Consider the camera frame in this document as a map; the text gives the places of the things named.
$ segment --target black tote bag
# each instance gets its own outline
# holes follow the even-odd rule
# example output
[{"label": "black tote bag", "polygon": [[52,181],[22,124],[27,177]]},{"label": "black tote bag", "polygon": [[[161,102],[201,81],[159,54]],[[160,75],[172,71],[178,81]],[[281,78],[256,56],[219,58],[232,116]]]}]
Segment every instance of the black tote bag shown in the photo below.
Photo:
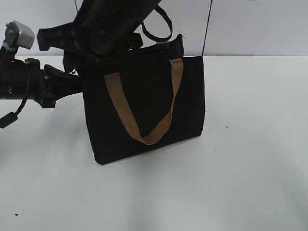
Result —
[{"label": "black tote bag", "polygon": [[129,52],[121,62],[78,70],[96,161],[107,164],[200,136],[202,57],[183,58],[182,36]]}]

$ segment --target black strap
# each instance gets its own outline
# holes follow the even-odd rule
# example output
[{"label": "black strap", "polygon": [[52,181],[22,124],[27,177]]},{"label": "black strap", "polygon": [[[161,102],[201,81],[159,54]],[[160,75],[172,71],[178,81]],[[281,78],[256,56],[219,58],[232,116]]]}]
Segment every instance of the black strap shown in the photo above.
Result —
[{"label": "black strap", "polygon": [[146,37],[148,37],[150,40],[153,40],[155,42],[167,42],[168,40],[171,39],[172,37],[172,33],[173,33],[173,25],[172,25],[172,22],[170,20],[170,18],[168,17],[167,13],[160,7],[160,6],[157,6],[155,8],[155,10],[163,17],[163,19],[167,22],[168,26],[169,26],[169,29],[170,29],[170,32],[171,34],[167,37],[167,38],[158,38],[154,35],[152,35],[146,28],[145,28],[145,25],[144,25],[144,22],[142,22],[142,30],[144,32],[144,34],[146,35]]}]

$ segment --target tan handle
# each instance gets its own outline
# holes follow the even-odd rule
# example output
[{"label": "tan handle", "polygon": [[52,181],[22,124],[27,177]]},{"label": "tan handle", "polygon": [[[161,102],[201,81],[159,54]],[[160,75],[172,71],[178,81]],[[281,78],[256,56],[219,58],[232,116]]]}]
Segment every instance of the tan handle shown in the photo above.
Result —
[{"label": "tan handle", "polygon": [[166,132],[169,130],[171,125],[174,102],[182,81],[184,65],[183,59],[170,60],[170,62],[172,67],[171,76],[173,86],[173,101],[171,109],[146,137],[141,137],[140,135],[138,124],[133,113],[131,112],[131,109],[123,92],[120,74],[114,73],[104,76],[109,95],[119,117],[122,120],[126,131],[133,139],[138,140],[146,145],[153,145],[160,141],[162,137],[166,134]]}]

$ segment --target black fabric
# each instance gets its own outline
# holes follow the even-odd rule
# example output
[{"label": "black fabric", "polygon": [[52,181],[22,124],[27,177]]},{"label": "black fabric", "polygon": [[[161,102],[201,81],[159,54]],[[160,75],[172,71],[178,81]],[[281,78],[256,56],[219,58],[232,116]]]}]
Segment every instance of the black fabric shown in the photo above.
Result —
[{"label": "black fabric", "polygon": [[[118,65],[123,90],[146,136],[168,113],[172,103],[170,50],[143,53]],[[107,164],[168,144],[200,136],[205,117],[203,58],[184,58],[182,83],[175,101],[169,131],[156,144],[147,146],[132,139],[110,99],[104,74],[109,70],[79,70],[84,76],[85,114],[94,156]]]}]

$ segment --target white table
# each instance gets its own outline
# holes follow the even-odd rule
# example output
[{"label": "white table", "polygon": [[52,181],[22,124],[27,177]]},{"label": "white table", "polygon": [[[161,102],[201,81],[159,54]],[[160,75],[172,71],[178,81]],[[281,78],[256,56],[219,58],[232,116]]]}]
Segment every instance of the white table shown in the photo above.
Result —
[{"label": "white table", "polygon": [[105,166],[81,94],[28,102],[0,130],[0,230],[308,230],[308,57],[205,57],[205,79],[200,138]]}]

